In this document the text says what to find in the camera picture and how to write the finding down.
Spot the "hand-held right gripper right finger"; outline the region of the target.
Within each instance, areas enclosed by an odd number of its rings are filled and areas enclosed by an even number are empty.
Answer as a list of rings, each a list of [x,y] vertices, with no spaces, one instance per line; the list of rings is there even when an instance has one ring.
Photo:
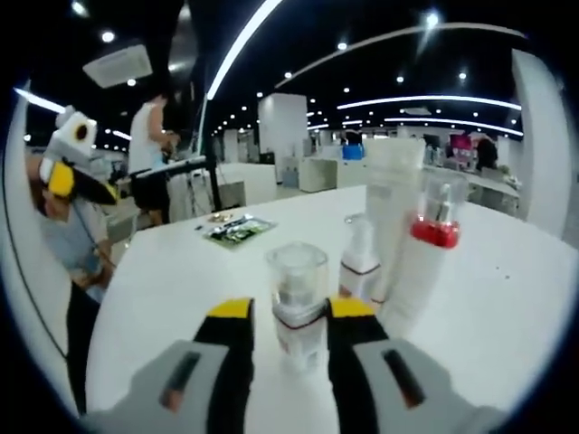
[[[495,433],[502,411],[476,406],[450,373],[413,344],[392,339],[358,298],[327,301],[328,378],[342,433]]]

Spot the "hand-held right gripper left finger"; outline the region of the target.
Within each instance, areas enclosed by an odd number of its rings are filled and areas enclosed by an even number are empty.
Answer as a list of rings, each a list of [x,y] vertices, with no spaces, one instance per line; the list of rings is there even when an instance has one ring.
[[[193,339],[171,344],[135,375],[129,433],[243,433],[254,377],[254,299],[228,299]]]

